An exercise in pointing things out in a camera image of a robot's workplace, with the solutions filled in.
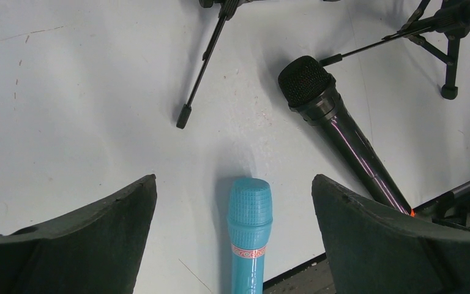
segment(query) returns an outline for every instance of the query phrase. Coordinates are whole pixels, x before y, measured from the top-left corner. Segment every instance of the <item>decorative band on blue microphone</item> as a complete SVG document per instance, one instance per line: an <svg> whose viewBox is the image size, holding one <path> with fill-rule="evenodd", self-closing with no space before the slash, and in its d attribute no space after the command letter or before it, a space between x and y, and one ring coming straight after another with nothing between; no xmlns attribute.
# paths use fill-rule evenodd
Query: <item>decorative band on blue microphone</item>
<svg viewBox="0 0 470 294"><path fill-rule="evenodd" d="M263 256L266 253L265 246L255 250L245 250L242 248L238 248L237 246L232 244L231 250L233 251L233 254L242 258L259 258L260 256Z"/></svg>

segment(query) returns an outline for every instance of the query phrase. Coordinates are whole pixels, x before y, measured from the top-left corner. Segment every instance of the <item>blue microphone head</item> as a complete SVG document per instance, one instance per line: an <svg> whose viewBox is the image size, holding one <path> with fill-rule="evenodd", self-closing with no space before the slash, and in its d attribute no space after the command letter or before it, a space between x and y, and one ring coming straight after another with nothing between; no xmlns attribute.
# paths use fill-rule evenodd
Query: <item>blue microphone head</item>
<svg viewBox="0 0 470 294"><path fill-rule="evenodd" d="M271 188L266 181L242 178L233 182L229 198L231 243L245 250L266 246L273 223Z"/></svg>

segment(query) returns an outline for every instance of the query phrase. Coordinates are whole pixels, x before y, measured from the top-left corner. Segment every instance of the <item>tripod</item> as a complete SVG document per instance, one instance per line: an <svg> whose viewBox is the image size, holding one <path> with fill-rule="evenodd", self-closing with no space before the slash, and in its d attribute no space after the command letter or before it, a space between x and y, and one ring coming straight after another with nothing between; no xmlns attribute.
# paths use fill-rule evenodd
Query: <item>tripod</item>
<svg viewBox="0 0 470 294"><path fill-rule="evenodd" d="M448 100L454 100L458 95L457 69L460 40L470 32L470 0L442 0L441 9L433 17L420 18L431 0L422 0L418 8L408 19L408 22L397 33L382 38L382 41L354 50L346 54L337 54L320 61L322 66L340 62L347 56L363 52L379 45L400 39L408 38L416 45L446 64L446 82L441 89L441 95ZM448 39L447 54L430 44L421 34L426 32L441 32Z"/></svg>

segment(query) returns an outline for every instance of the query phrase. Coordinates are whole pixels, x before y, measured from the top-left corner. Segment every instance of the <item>tabletop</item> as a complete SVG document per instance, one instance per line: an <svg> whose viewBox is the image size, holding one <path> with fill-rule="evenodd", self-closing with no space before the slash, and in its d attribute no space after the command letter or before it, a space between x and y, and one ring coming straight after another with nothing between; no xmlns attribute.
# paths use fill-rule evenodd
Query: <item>tabletop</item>
<svg viewBox="0 0 470 294"><path fill-rule="evenodd" d="M268 181L270 279L324 252L310 196L323 173L367 195L277 84L397 31L415 0L262 1L227 22L184 130L176 128L218 6L197 0L0 0L0 233L52 219L155 173L135 293L228 293L234 179ZM439 7L433 1L432 15ZM445 50L437 33L427 39ZM456 100L444 64L403 39L327 67L408 202L470 180L470 35Z"/></svg>

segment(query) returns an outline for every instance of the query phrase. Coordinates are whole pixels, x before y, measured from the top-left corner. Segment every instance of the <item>microphone handle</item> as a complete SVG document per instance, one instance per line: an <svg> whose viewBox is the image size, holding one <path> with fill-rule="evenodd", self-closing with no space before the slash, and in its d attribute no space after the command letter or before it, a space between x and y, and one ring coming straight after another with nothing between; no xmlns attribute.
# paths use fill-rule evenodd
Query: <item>microphone handle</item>
<svg viewBox="0 0 470 294"><path fill-rule="evenodd" d="M264 254L245 258L233 252L231 268L232 294L262 294L264 287Z"/></svg>
<svg viewBox="0 0 470 294"><path fill-rule="evenodd" d="M410 205L348 113L335 82L332 78L332 85L317 99L292 110L300 113L321 135L328 137L374 200L413 216Z"/></svg>

